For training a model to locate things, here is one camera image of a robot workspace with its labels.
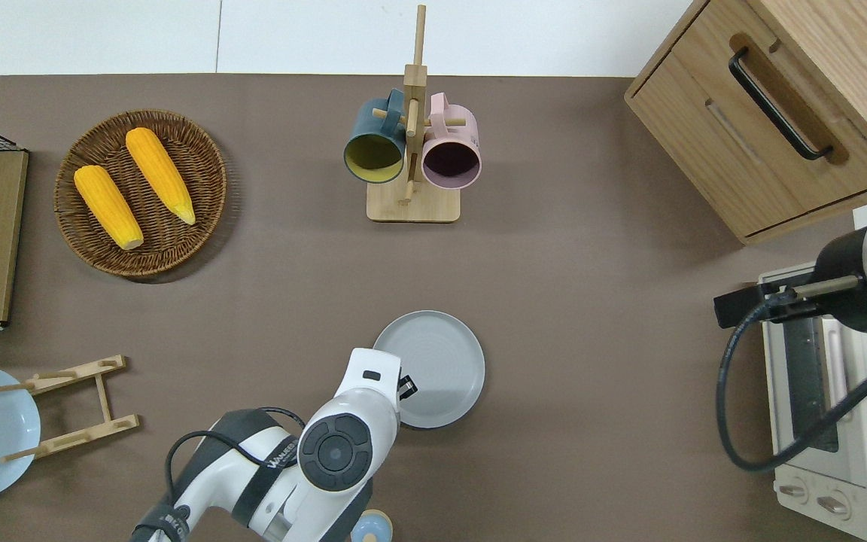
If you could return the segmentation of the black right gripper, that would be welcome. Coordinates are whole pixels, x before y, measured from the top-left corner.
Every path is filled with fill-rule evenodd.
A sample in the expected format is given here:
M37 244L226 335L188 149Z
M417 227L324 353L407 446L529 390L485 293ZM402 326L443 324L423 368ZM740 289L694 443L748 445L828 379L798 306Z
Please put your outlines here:
M852 288L794 298L784 294L780 305L771 306L757 321L781 324L788 321L831 315L852 330L867 333L867 271L863 268L863 243L867 240L867 227L854 230L826 244L817 257L812 273L797 278L753 282L744 288L713 298L713 313L722 329L738 326L747 313L764 299L785 288L816 287L821 282L854 277Z

